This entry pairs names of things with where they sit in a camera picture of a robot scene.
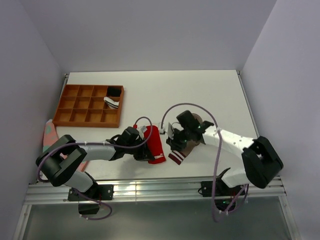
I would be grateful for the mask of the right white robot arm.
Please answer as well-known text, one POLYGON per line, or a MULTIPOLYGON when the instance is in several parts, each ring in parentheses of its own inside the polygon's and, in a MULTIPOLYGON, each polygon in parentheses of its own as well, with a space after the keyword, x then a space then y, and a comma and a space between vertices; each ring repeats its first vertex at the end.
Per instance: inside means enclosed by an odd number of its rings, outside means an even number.
POLYGON ((284 164, 271 142, 264 136, 244 137, 221 129, 210 121, 200 122, 186 110, 176 117, 182 129, 169 124, 166 143, 172 151, 182 152, 191 141, 215 146, 225 150, 242 161, 238 168, 228 167, 217 178, 217 191, 229 194, 234 187, 253 184, 264 189, 283 169, 284 164))

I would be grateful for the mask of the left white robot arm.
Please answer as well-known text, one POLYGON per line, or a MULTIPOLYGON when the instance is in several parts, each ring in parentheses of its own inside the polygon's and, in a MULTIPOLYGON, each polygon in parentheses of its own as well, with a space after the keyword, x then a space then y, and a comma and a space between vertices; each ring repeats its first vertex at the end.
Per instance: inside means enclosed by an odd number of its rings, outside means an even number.
POLYGON ((38 180, 50 182, 54 187, 65 185, 76 189, 86 200, 91 200, 98 193, 97 183, 89 173, 78 170, 80 164, 96 160, 115 161, 125 155, 132 155, 136 161, 154 161, 155 156, 147 145, 150 138, 150 135, 145 138, 131 126, 103 142, 77 142, 66 134, 36 159, 37 174, 43 173, 46 177, 46 180, 38 180))

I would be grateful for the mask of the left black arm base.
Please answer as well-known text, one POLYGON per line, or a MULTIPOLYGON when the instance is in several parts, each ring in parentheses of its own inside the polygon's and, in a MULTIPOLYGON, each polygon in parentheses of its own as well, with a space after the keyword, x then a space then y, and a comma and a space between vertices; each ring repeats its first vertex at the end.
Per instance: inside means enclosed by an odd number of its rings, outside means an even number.
POLYGON ((67 200, 69 202, 79 201, 110 201, 113 199, 114 185, 113 184, 99 184, 92 186, 86 192, 78 193, 71 188, 68 193, 67 200))

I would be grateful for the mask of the red christmas sock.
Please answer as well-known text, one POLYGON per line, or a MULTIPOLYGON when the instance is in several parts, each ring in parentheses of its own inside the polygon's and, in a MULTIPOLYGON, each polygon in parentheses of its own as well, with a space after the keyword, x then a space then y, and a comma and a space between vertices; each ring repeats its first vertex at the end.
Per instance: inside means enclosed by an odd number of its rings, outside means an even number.
POLYGON ((151 133, 150 138, 147 141, 147 146, 154 157, 154 159, 150 159, 148 161, 149 164, 151 165, 157 165, 164 163, 166 161, 164 151, 163 151, 163 146, 161 142, 161 137, 159 133, 159 129, 155 125, 148 125, 146 127, 144 134, 145 138, 148 138, 151 133))

